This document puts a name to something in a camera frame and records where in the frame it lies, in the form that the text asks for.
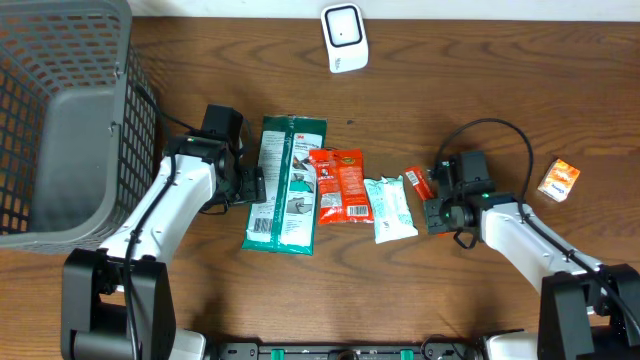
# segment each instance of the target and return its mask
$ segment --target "snack package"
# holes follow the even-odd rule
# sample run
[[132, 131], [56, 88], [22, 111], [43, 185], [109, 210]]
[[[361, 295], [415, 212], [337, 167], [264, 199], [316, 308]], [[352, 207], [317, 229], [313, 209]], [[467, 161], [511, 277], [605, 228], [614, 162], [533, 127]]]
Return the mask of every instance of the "snack package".
[[327, 121], [265, 116], [258, 165], [267, 201], [252, 204], [243, 249], [313, 255], [316, 173], [309, 151], [324, 146]]
[[569, 191], [578, 179], [578, 175], [580, 170], [558, 159], [551, 164], [538, 190], [557, 202], [564, 201], [569, 196]]
[[318, 224], [373, 222], [367, 200], [360, 150], [311, 150], [320, 189]]
[[364, 185], [373, 208], [376, 244], [418, 235], [404, 194], [402, 175], [398, 178], [382, 178], [379, 181], [365, 179]]
[[427, 180], [424, 178], [424, 172], [422, 172], [419, 166], [407, 168], [404, 173], [407, 174], [407, 178], [411, 181], [411, 185], [413, 185], [413, 188], [422, 201], [434, 198], [433, 192], [429, 188]]

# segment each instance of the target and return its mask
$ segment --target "white wall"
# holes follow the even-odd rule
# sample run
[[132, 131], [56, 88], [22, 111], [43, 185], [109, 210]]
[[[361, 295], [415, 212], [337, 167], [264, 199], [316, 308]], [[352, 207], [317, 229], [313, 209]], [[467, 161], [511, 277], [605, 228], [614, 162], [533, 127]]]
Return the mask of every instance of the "white wall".
[[[318, 18], [327, 0], [128, 0], [137, 16]], [[640, 21], [640, 0], [353, 0], [368, 19]]]

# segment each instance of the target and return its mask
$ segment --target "perforated basket wall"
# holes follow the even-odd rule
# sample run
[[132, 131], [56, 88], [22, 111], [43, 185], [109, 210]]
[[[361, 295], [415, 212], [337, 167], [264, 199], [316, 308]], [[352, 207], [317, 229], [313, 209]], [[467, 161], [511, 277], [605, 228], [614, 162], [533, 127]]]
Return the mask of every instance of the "perforated basket wall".
[[[151, 185], [155, 117], [133, 91], [136, 82], [149, 88], [129, 46], [130, 23], [124, 0], [0, 0], [0, 247], [95, 249]], [[120, 134], [101, 214], [73, 229], [31, 233], [48, 106], [65, 91], [96, 88], [114, 91], [111, 129]]]

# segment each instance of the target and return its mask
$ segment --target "barcode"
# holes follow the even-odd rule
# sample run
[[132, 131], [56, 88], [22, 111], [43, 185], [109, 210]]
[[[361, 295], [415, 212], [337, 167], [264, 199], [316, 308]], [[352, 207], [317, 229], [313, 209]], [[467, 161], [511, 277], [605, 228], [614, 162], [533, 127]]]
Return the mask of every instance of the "barcode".
[[347, 206], [347, 214], [349, 216], [369, 216], [369, 207], [364, 206]]
[[256, 222], [253, 224], [253, 232], [257, 232], [261, 234], [270, 234], [272, 223], [273, 223], [273, 219], [258, 218], [256, 219]]
[[420, 181], [418, 181], [418, 177], [413, 171], [407, 171], [407, 177], [409, 178], [409, 181], [411, 181], [411, 184], [414, 186], [420, 183]]

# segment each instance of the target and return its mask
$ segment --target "basket bottom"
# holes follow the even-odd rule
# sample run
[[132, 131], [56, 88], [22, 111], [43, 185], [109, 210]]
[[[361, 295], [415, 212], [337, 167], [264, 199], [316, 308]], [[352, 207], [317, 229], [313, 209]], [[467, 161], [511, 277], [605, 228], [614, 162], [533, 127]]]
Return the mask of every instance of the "basket bottom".
[[74, 228], [102, 203], [113, 104], [113, 88], [72, 89], [49, 103], [38, 154], [30, 232]]

